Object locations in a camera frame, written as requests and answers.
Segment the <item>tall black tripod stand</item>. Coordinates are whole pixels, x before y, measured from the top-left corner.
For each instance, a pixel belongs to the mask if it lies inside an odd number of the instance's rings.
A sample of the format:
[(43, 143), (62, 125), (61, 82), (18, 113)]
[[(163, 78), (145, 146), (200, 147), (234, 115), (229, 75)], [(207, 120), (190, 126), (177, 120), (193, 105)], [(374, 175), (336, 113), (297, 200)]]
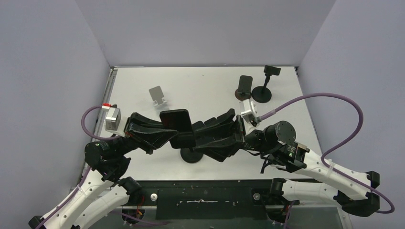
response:
[(180, 156), (183, 161), (194, 164), (199, 162), (203, 154), (194, 150), (196, 147), (196, 140), (193, 131), (180, 132), (170, 140), (171, 147), (180, 149)]

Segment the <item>phone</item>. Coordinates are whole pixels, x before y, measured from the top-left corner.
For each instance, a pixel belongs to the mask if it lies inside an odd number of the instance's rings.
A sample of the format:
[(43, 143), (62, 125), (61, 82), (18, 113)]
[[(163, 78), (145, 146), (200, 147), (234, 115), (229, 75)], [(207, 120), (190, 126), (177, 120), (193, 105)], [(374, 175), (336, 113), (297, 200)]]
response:
[(180, 133), (192, 132), (189, 111), (186, 109), (162, 111), (160, 120), (166, 129), (177, 130)]

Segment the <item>black round base stand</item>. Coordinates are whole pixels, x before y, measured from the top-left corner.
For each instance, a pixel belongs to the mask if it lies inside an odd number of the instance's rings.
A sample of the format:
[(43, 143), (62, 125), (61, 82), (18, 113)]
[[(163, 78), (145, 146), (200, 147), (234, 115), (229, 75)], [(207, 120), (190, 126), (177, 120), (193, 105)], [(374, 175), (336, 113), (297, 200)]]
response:
[(265, 81), (263, 86), (257, 86), (255, 87), (252, 92), (251, 96), (253, 100), (255, 100), (258, 103), (267, 103), (271, 100), (272, 98), (272, 93), (269, 88), (267, 88), (267, 85), (270, 81), (270, 77), (273, 75), (279, 76), (281, 72), (281, 68), (279, 67), (274, 67), (274, 66), (269, 66), (265, 65), (264, 66), (264, 74), (265, 74)]

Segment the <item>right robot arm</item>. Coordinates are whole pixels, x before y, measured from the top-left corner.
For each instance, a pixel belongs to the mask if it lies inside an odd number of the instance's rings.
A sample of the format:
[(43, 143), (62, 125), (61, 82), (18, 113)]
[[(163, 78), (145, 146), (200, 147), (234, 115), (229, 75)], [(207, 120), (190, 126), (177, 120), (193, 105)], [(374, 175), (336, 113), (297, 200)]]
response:
[(368, 217), (380, 208), (379, 196), (372, 192), (380, 184), (377, 172), (355, 172), (322, 161), (320, 155), (295, 140), (295, 129), (287, 121), (257, 130), (230, 109), (219, 117), (194, 123), (192, 130), (197, 142), (194, 150), (214, 160), (223, 162), (244, 150), (263, 159), (264, 167), (275, 166), (311, 178), (310, 182), (273, 178), (265, 192), (273, 203), (325, 203), (359, 217)]

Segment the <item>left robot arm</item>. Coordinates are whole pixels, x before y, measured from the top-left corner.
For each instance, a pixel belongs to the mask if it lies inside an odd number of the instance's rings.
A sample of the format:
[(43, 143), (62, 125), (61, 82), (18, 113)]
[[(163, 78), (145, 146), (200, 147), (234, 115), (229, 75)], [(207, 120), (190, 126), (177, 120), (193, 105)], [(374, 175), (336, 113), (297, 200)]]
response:
[(142, 187), (123, 177), (131, 162), (125, 155), (138, 148), (152, 154), (180, 133), (137, 113), (121, 116), (118, 108), (107, 109), (104, 126), (112, 136), (95, 136), (85, 146), (88, 167), (79, 184), (54, 209), (32, 217), (30, 228), (87, 229), (117, 207), (139, 203)]

